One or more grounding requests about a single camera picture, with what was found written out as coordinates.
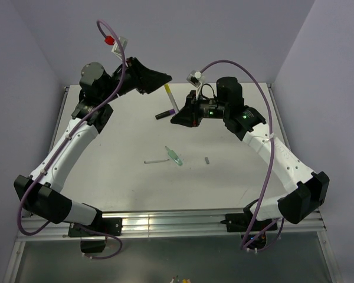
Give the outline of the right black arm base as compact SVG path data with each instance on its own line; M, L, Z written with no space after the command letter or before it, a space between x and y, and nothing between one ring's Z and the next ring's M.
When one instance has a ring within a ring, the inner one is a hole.
M228 213L225 214L224 220L220 222L220 224L223 224L226 226L227 232L246 232L248 228L248 224L250 223L251 220L251 215L248 215L246 213ZM264 221L258 221L256 220L253 224L253 227L251 228L251 232L247 238L247 242L252 240L253 237L256 236L256 234L264 229L266 226L268 226L270 223L272 223L271 219L267 219ZM267 244L267 235L266 232L264 232L261 236L259 236L254 242L252 242L248 247L250 249L261 249L264 248Z

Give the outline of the white grey-tip pen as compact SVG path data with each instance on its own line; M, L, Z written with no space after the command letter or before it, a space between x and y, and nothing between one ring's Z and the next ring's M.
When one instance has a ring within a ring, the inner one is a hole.
M169 159L160 159L160 160L145 160L144 164L155 164L155 163L163 163L167 162Z

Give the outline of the white yellow-tip pen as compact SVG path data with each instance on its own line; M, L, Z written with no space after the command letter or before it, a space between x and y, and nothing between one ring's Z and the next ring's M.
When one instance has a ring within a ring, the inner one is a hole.
M175 110L175 113L178 113L178 112L179 112L179 108L178 108L178 105L177 105L177 103L176 103L176 101L175 101L175 99L174 99L174 96L173 96L172 92L170 91L170 92L168 93L168 92L166 91L166 93L167 93L167 95L168 95L168 97L169 97L169 100L170 100L172 106L173 106L173 109Z

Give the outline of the green translucent marker pen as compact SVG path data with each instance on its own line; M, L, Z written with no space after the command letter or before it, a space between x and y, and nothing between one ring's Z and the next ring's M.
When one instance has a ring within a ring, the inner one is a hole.
M178 165L178 166L182 166L183 162L180 159L180 157L172 150L170 149L168 146L165 146L165 149L168 153L168 156Z

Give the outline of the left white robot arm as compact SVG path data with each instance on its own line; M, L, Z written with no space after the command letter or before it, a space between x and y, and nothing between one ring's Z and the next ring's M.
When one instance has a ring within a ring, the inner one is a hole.
M170 75L145 67L135 57L124 60L113 74L108 74L98 62L83 67L79 102L64 134L35 170L15 179L14 188L20 199L17 225L24 235L28 232L21 225L23 210L47 223L80 224L89 235L104 231L102 211L62 195L64 183L83 151L106 126L113 113L109 104L112 100L132 90L150 94L171 80Z

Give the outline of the black purple marker pen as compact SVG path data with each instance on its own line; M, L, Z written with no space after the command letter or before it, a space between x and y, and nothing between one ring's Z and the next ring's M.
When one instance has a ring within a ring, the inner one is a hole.
M168 114L168 110L167 110L167 111L164 111L162 113L159 113L159 114L155 115L155 119L160 120L160 119L163 119L163 118L166 118L166 117L169 117L169 116L172 116L172 115L169 115Z

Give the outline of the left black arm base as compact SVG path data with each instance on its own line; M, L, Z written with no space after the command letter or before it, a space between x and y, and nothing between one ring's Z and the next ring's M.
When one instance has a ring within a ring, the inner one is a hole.
M84 226L71 223L67 236L80 238L80 251L83 256L92 259L109 259L118 255L123 248L123 242L119 238L122 233L122 218L103 218L98 226ZM98 256L106 247L109 238L119 244L117 250L110 255Z

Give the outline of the yellow pen cap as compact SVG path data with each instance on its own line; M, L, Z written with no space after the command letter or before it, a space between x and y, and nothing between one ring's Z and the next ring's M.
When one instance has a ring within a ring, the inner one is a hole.
M164 86L165 86L166 91L169 93L171 90L170 90L168 84L165 84Z

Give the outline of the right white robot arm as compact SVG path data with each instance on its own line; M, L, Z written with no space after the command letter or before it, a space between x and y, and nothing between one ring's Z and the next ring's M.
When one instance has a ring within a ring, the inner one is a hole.
M330 182L328 175L316 173L302 163L270 131L260 112L245 104L242 85L235 77L218 79L216 91L214 98L205 98L191 91L186 96L185 105L171 118L171 123L198 127L202 119L221 119L231 133L271 166L268 172L279 178L285 192L249 204L243 217L248 229L258 229L265 220L276 218L298 224L324 203Z

